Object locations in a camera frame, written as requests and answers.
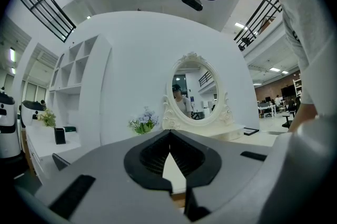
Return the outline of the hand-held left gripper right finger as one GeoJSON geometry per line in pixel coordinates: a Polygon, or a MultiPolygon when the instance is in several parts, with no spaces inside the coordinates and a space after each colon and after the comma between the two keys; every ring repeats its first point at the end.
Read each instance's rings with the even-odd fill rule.
{"type": "Polygon", "coordinates": [[[170,131],[170,153],[185,178],[185,213],[170,222],[258,222],[267,194],[254,185],[269,154],[245,145],[170,131]]]}

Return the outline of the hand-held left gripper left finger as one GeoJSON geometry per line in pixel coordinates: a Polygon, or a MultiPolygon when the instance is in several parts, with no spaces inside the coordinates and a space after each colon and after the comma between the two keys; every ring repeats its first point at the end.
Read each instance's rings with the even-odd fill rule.
{"type": "Polygon", "coordinates": [[[144,189],[124,168],[124,156],[159,132],[95,148],[49,179],[35,197],[50,206],[79,176],[95,178],[70,217],[75,224],[190,224],[167,191],[144,189]]]}

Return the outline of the person's right forearm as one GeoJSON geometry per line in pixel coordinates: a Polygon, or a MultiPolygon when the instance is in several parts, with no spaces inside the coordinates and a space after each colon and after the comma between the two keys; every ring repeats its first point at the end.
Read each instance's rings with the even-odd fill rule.
{"type": "Polygon", "coordinates": [[[289,133],[294,133],[299,126],[309,120],[314,119],[317,116],[316,108],[313,104],[300,104],[300,108],[298,109],[290,127],[288,129],[289,133]]]}

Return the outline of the black framed picture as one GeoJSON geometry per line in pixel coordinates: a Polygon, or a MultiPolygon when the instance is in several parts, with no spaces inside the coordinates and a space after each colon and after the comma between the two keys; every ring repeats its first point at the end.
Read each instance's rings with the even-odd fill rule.
{"type": "Polygon", "coordinates": [[[254,128],[243,128],[243,133],[244,135],[246,136],[250,136],[250,135],[253,135],[255,133],[258,133],[260,130],[259,129],[254,129],[254,128]]]}

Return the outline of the white office desk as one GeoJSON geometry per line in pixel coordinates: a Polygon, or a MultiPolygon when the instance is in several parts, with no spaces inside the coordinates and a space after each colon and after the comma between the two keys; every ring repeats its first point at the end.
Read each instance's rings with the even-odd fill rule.
{"type": "Polygon", "coordinates": [[[272,103],[260,103],[258,109],[259,113],[263,113],[263,117],[271,116],[274,118],[276,116],[276,105],[272,103]]]}

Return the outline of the vase of pale flowers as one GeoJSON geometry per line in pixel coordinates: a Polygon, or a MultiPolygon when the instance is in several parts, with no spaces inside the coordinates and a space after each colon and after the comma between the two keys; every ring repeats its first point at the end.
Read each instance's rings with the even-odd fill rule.
{"type": "Polygon", "coordinates": [[[144,107],[144,113],[140,116],[131,119],[128,122],[128,127],[136,134],[142,135],[150,133],[159,124],[159,117],[155,111],[150,110],[149,107],[144,107]]]}

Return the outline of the yellow plant in black pot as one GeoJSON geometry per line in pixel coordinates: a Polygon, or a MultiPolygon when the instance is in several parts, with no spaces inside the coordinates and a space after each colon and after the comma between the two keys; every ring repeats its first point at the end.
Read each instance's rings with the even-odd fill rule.
{"type": "Polygon", "coordinates": [[[65,130],[64,128],[56,127],[56,116],[50,109],[46,108],[38,115],[38,120],[41,121],[45,127],[53,128],[55,143],[57,145],[66,144],[65,130]]]}

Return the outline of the white side cabinet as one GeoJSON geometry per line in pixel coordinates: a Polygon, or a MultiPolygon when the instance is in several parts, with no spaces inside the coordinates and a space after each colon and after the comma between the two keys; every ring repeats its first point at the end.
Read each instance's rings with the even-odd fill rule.
{"type": "Polygon", "coordinates": [[[80,136],[76,132],[66,132],[66,143],[58,145],[53,128],[28,126],[26,140],[30,159],[41,184],[45,184],[59,172],[52,154],[57,154],[69,163],[73,163],[83,155],[80,136]]]}

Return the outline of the white ornate oval mirror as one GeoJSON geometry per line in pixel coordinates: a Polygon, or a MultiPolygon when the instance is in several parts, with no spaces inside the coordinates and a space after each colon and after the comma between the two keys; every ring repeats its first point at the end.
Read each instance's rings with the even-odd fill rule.
{"type": "Polygon", "coordinates": [[[235,124],[227,100],[215,68],[190,52],[175,63],[166,84],[162,127],[230,140],[243,126],[235,124]]]}

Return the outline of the white service robot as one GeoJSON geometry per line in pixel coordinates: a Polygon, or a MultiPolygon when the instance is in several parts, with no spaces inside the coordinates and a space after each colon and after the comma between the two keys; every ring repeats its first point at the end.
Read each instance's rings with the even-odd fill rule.
{"type": "Polygon", "coordinates": [[[45,106],[37,101],[25,100],[21,104],[21,127],[34,125],[38,123],[38,116],[45,111],[45,106]]]}
{"type": "Polygon", "coordinates": [[[13,158],[21,153],[17,134],[17,111],[14,98],[0,87],[0,159],[13,158]]]}

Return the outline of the white bookshelf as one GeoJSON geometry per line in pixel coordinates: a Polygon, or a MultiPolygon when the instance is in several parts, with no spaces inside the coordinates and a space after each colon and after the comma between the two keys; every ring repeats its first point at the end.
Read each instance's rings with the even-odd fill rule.
{"type": "Polygon", "coordinates": [[[112,46],[101,34],[69,47],[57,60],[49,108],[58,127],[75,127],[85,148],[101,145],[101,91],[112,46]]]}

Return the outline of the black balcony railing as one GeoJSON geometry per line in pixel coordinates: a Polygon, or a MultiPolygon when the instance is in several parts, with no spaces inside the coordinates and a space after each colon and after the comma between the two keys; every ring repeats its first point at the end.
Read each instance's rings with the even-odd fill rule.
{"type": "Polygon", "coordinates": [[[56,0],[20,0],[22,4],[59,40],[66,42],[76,28],[56,0]]]}
{"type": "Polygon", "coordinates": [[[262,0],[234,37],[239,50],[242,52],[250,46],[281,12],[282,6],[279,0],[262,0]]]}

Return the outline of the person's grey shirt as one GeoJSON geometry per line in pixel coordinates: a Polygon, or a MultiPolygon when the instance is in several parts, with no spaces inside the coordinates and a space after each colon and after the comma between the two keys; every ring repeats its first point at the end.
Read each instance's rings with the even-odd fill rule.
{"type": "Polygon", "coordinates": [[[337,25],[324,0],[279,0],[301,71],[301,102],[337,116],[337,25]]]}

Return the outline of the black wall screen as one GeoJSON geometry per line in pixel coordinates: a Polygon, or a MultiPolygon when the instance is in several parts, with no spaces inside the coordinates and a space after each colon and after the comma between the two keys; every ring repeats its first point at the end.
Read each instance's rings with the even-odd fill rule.
{"type": "Polygon", "coordinates": [[[291,97],[296,95],[296,90],[294,85],[286,86],[281,89],[283,97],[291,97]]]}

